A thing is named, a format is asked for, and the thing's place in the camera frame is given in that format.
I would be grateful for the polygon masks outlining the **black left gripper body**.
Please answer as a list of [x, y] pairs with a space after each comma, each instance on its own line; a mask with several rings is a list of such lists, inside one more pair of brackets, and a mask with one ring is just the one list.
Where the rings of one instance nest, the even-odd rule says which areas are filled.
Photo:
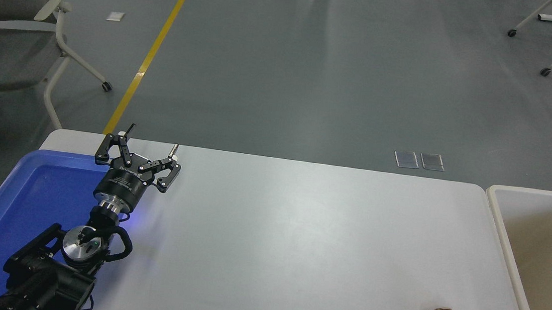
[[140, 166], [150, 163], [148, 158], [133, 153], [130, 158], [132, 165], [129, 167], [122, 157], [111, 160], [109, 170], [94, 189], [95, 199], [120, 200], [121, 210], [134, 211], [155, 175], [150, 171], [140, 173], [138, 170]]

